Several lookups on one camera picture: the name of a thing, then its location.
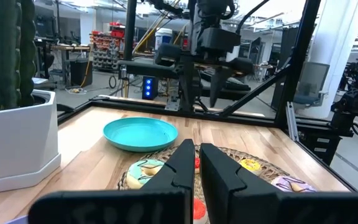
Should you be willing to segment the small yellow-glazed donut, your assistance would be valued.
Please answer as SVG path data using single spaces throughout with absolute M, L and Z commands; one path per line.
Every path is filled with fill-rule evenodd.
M 259 175 L 262 171 L 262 165 L 256 160 L 242 159 L 239 163 L 243 168 L 254 173 L 255 175 Z

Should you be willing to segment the silver metal bracket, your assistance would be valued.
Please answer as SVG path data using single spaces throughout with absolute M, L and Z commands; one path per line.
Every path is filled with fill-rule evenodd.
M 298 135 L 298 128 L 296 124 L 295 111 L 293 109 L 293 103 L 288 101 L 285 109 L 286 109 L 289 137 L 291 138 L 292 141 L 298 142 L 299 135 Z

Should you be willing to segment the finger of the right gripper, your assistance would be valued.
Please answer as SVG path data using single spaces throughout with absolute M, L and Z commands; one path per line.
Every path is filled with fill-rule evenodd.
M 210 84 L 210 97 L 209 104 L 210 107 L 214 107 L 220 91 L 226 84 L 227 79 L 233 74 L 232 68 L 229 67 L 218 67 L 215 69 L 215 74 L 211 77 Z
M 181 109 L 186 112 L 194 112 L 194 105 L 200 105 L 201 78 L 192 61 L 183 63 L 180 72 Z

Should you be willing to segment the teal plate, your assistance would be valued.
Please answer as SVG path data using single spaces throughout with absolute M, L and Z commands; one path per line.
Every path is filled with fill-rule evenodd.
M 103 135 L 118 149 L 154 152 L 172 145 L 178 137 L 178 130 L 174 125 L 160 119 L 127 117 L 106 124 Z

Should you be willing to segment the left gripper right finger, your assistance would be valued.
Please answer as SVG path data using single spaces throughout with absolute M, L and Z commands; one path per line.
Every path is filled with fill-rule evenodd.
M 358 224 L 358 192 L 284 192 L 209 143 L 200 176 L 210 224 Z

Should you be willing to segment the large mint-glazed donut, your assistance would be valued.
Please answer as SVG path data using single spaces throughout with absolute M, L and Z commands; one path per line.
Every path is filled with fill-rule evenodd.
M 126 183 L 130 189 L 140 189 L 164 166 L 155 159 L 142 159 L 133 163 L 127 170 Z

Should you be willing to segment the white hexagonal plant pot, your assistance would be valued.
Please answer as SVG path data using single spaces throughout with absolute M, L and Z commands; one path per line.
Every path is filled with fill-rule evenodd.
M 60 167 L 55 92 L 40 105 L 0 111 L 0 192 L 32 187 Z

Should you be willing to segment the large purple-glazed donut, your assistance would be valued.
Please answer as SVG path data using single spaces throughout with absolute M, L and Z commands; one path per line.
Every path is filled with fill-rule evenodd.
M 316 192 L 310 184 L 290 176 L 278 176 L 271 184 L 285 192 Z

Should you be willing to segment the white bucket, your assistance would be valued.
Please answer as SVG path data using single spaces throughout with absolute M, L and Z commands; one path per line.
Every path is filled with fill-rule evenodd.
M 161 46 L 162 43 L 170 43 L 173 31 L 167 28 L 158 28 L 155 33 L 155 50 Z

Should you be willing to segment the wooden workbench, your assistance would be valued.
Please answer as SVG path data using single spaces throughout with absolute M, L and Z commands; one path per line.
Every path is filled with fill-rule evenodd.
M 35 42 L 36 72 L 33 81 L 39 88 L 56 89 L 71 86 L 71 62 L 88 56 L 90 47 Z

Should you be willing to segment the black labelled control box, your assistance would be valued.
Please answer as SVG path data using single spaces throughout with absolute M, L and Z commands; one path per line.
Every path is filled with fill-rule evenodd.
M 297 128 L 300 133 L 300 142 L 325 164 L 330 165 L 342 137 L 330 128 L 305 124 L 299 124 Z

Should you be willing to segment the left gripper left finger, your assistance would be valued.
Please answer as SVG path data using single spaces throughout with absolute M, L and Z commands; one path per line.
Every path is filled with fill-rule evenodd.
M 32 204 L 28 224 L 192 224 L 194 181 L 186 139 L 139 190 L 52 192 Z

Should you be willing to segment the red parts bin shelf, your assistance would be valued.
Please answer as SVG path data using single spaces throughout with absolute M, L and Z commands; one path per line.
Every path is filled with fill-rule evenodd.
M 118 61 L 124 53 L 125 26 L 120 22 L 106 23 L 106 32 L 93 30 L 89 35 L 92 44 L 93 68 L 97 70 L 118 70 Z

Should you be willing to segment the grey office chair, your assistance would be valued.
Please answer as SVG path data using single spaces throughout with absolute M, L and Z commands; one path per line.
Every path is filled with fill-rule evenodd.
M 305 62 L 296 88 L 293 104 L 296 109 L 321 106 L 323 86 L 329 71 L 329 64 Z

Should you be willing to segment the green cactus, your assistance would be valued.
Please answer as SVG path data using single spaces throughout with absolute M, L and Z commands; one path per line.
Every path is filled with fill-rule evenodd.
M 0 0 L 0 110 L 34 105 L 34 0 Z

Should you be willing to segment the black box blue lights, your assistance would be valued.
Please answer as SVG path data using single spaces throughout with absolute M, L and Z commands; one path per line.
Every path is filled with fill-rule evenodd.
M 158 78 L 143 76 L 142 78 L 142 99 L 154 100 L 158 96 Z

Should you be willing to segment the black aluminium table frame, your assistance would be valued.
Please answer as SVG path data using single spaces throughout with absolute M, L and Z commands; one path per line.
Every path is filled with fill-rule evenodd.
M 169 111 L 162 105 L 155 103 L 143 103 L 139 101 L 117 100 L 109 96 L 97 96 L 79 107 L 66 111 L 58 116 L 58 122 L 62 123 L 74 114 L 83 111 L 90 106 L 99 106 L 105 108 L 123 109 L 129 111 L 138 111 L 144 113 L 153 113 L 169 116 L 179 116 L 185 118 L 205 119 L 210 121 L 220 121 L 227 123 L 246 124 L 251 126 L 261 126 L 266 128 L 276 128 L 282 131 L 288 131 L 287 118 L 284 116 L 285 103 L 292 101 L 295 95 L 295 88 L 300 79 L 301 69 L 306 58 L 307 48 L 312 38 L 314 22 L 318 13 L 321 0 L 305 0 L 302 16 L 300 19 L 299 30 L 295 39 L 295 48 L 289 56 L 287 63 L 272 77 L 263 82 L 256 89 L 248 92 L 242 98 L 239 98 L 234 104 L 229 105 L 221 111 L 211 111 L 210 108 L 194 107 L 194 112 L 186 113 L 182 111 Z M 128 0 L 129 10 L 127 12 L 127 25 L 125 30 L 125 48 L 124 58 L 120 63 L 120 74 L 124 72 L 135 75 L 148 75 L 151 77 L 165 77 L 169 79 L 178 79 L 178 75 L 173 72 L 173 67 L 163 65 L 151 65 L 137 63 L 131 60 L 133 28 L 135 22 L 135 0 Z M 237 113 L 237 110 L 260 95 L 277 80 L 284 79 L 283 92 L 280 97 L 279 106 L 274 118 L 263 116 L 244 115 Z

